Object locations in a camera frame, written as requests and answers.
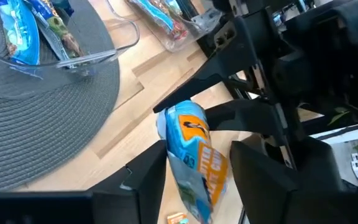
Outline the green purple granola bar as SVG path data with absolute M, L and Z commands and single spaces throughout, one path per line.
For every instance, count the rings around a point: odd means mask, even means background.
M 51 0 L 24 0 L 35 16 L 37 25 L 60 60 L 84 56 L 84 53 L 58 14 Z

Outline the grey woven placemat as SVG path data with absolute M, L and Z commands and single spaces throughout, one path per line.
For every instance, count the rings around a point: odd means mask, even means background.
M 113 111 L 116 58 L 67 70 L 43 40 L 40 65 L 9 58 L 0 17 L 0 192 L 47 174 L 77 155 Z

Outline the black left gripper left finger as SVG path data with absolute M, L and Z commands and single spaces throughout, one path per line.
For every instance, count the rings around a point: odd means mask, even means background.
M 166 163 L 166 141 L 159 140 L 92 186 L 94 224 L 157 224 Z

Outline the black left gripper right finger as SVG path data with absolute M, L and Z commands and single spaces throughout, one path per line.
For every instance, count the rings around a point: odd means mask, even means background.
M 250 224 L 349 224 L 336 200 L 344 186 L 329 144 L 302 141 L 296 169 L 240 141 L 232 142 L 230 160 Z

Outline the clear plastic bin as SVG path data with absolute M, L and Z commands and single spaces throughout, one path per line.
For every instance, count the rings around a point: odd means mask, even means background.
M 85 56 L 69 60 L 42 61 L 39 65 L 23 65 L 8 60 L 7 45 L 0 18 L 0 78 L 5 74 L 23 74 L 41 79 L 57 73 L 89 75 L 104 62 L 111 62 L 135 46 L 139 28 L 121 17 L 113 7 L 123 0 L 69 0 L 74 14 L 67 21 L 71 34 L 79 42 Z
M 204 13 L 199 14 L 191 0 L 164 0 L 173 11 L 173 17 L 181 21 L 187 29 L 187 36 L 180 40 L 173 40 L 154 20 L 144 13 L 135 4 L 126 0 L 128 5 L 138 13 L 153 35 L 169 51 L 177 52 L 187 45 L 196 42 L 206 34 L 209 34 L 217 26 L 222 12 L 211 6 Z

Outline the blue orange green granola bar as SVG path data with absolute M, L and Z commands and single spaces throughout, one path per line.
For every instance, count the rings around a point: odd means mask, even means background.
M 204 109 L 185 100 L 158 114 L 157 131 L 180 197 L 201 223 L 210 224 L 214 206 L 226 191 L 227 158 L 211 145 Z

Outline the red pink granola bar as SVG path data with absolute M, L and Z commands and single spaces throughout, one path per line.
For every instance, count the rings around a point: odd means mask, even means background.
M 173 40 L 180 40 L 188 32 L 184 24 L 173 17 L 173 11 L 164 0 L 127 0 L 151 17 Z

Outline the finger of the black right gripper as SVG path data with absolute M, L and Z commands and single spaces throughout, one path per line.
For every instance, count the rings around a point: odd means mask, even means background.
M 248 131 L 282 139 L 288 125 L 278 105 L 232 100 L 205 110 L 211 131 Z
M 158 103 L 153 108 L 154 113 L 189 100 L 192 96 L 257 63 L 257 54 L 246 17 L 235 17 L 230 20 L 216 37 L 222 37 L 224 45 L 218 47 L 216 53 L 191 78 Z

